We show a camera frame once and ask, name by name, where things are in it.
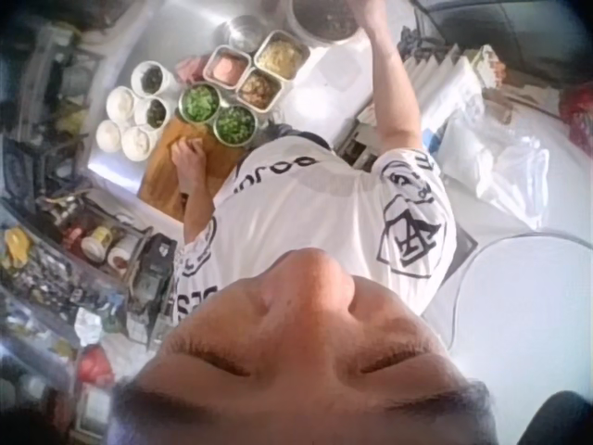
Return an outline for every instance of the hand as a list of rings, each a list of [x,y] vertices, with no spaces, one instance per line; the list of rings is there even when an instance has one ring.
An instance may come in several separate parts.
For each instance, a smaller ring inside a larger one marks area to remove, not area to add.
[[[181,138],[173,144],[171,157],[180,182],[185,181],[192,187],[206,183],[206,154],[201,139]]]
[[[347,0],[356,22],[365,31],[387,25],[385,0]]]

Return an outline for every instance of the pink food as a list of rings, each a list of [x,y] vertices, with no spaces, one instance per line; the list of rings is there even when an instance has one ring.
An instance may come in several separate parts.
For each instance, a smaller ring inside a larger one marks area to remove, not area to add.
[[[243,59],[232,56],[222,56],[218,59],[212,70],[212,77],[227,85],[237,85],[246,68],[247,64]]]

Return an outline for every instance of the wooden cutting board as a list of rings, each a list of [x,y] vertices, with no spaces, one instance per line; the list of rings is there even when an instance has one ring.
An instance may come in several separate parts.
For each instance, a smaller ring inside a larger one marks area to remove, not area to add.
[[[172,218],[183,221],[183,201],[177,168],[170,157],[172,145],[182,137],[200,138],[207,157],[207,186],[214,197],[234,166],[245,155],[242,148],[221,144],[207,125],[185,123],[173,118],[165,127],[154,153],[148,160],[138,197]]]

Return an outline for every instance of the stainless steel counter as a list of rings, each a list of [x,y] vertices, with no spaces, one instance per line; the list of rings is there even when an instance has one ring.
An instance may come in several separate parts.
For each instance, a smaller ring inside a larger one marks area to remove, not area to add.
[[[113,84],[103,81],[106,91],[97,95],[94,107],[104,107],[105,99],[103,102],[99,99],[107,98],[108,89],[116,85],[129,86],[133,69],[144,60],[155,60],[173,70],[177,62],[188,56],[209,54],[222,43],[219,37],[221,26],[237,16],[258,16],[270,30],[284,27],[282,3],[272,15],[264,12],[262,5],[273,3],[270,0],[146,0],[146,3],[146,7],[151,6],[153,10],[149,13],[133,11],[130,26],[132,23],[140,26],[136,22],[144,17],[143,29],[133,37],[126,58],[120,65],[114,63],[112,70],[119,72],[112,72],[110,77],[115,79],[117,76],[117,81],[111,80]],[[394,35],[398,35],[399,30],[394,31]],[[299,73],[292,91],[281,100],[279,114],[284,122],[302,131],[317,133],[334,144],[344,127],[351,124],[352,118],[365,105],[371,91],[371,52],[365,39],[331,49],[316,48],[307,66]],[[106,118],[105,111],[98,110],[96,122],[90,126],[96,126]],[[95,127],[89,131],[94,134]],[[121,151],[105,153],[93,141],[88,168],[103,179],[137,194],[146,162],[131,162]]]

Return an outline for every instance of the white plastic bag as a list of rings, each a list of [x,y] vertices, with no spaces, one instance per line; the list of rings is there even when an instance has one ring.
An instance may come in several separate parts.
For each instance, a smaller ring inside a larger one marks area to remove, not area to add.
[[[549,152],[527,129],[504,126],[485,113],[458,111],[436,155],[442,172],[532,230],[549,202]]]

